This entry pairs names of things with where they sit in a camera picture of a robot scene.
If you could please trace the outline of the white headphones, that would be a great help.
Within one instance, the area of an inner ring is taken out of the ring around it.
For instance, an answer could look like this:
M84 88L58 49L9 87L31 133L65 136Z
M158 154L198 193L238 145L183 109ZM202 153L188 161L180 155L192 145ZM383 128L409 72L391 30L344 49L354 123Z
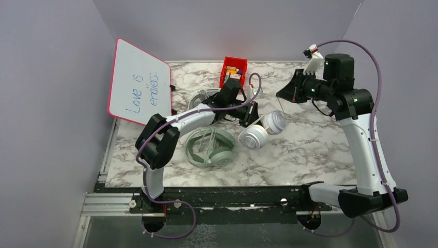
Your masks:
M238 136L238 141L245 148L259 150L264 147L270 135L278 135L286 129L283 112L272 111L251 123Z

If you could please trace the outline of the green headphones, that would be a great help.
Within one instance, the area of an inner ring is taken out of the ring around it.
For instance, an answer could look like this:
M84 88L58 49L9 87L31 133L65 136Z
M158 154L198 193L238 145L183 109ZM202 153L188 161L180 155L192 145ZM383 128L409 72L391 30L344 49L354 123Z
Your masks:
M184 155L196 167L223 167L234 161L235 138L217 128L199 128L184 144Z

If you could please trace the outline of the grey white gaming headset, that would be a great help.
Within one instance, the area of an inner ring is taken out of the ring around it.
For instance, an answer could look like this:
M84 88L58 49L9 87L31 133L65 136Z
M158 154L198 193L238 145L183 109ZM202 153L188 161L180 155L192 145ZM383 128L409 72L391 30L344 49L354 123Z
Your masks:
M220 88L208 88L199 90L195 95L191 97L187 109L191 110L195 108L197 105L201 104L202 101L218 93L219 91Z

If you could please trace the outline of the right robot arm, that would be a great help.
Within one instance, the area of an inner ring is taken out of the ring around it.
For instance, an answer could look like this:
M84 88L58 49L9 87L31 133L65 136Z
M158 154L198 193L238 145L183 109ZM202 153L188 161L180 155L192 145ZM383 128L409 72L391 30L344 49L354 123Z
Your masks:
M299 206L311 210L318 203L340 208L349 218L385 210L408 200L388 171L377 124L372 117L374 100L366 89L354 88L354 58L348 54L307 55L308 63L295 70L291 81L276 93L291 103L323 101L339 122L350 147L356 185L314 182L298 196Z

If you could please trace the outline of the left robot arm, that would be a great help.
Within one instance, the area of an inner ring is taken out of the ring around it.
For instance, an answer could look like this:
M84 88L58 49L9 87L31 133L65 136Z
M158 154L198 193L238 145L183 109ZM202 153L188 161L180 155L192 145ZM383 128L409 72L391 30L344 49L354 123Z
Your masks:
M239 82L228 80L218 92L186 112L168 117L154 114L149 119L135 143L136 161L143 167L145 196L142 203L148 211L156 212L162 207L164 166L173 157L179 138L197 128L210 126L226 115L248 120L250 108L260 92L239 100L238 94L243 93Z

